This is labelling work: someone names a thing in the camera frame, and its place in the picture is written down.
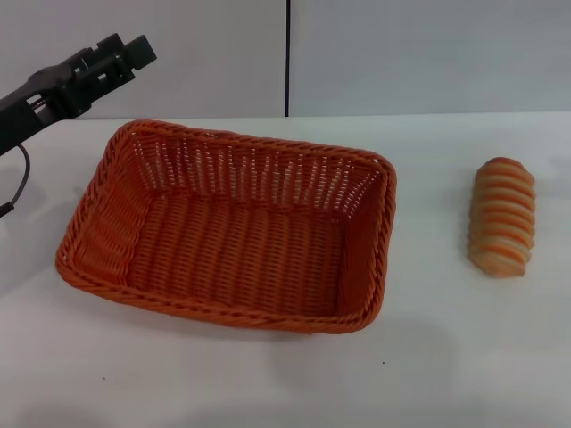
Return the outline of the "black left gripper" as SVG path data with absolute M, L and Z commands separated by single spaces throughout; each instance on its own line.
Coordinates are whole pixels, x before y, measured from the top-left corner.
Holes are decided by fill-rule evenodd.
M 112 34 L 65 62 L 45 67 L 0 100 L 0 154 L 44 128 L 75 119 L 127 84 L 157 56 L 146 36 L 124 43 Z

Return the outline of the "orange woven plastic basket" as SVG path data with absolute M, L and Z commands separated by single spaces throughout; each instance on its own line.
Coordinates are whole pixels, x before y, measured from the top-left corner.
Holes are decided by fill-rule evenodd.
M 396 184 L 373 152 L 131 121 L 55 265 L 81 291 L 165 315 L 353 333 L 383 303 Z

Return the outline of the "striped orange cream bread roll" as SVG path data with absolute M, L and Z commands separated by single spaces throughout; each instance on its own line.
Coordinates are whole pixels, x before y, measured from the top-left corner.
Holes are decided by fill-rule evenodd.
M 535 235 L 534 176 L 518 161 L 496 157 L 474 179 L 468 258 L 488 276 L 523 276 Z

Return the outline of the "dark vertical wall strip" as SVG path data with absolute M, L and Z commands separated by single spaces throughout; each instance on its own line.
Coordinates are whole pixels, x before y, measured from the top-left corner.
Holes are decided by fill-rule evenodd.
M 285 117 L 290 116 L 292 0 L 285 0 Z

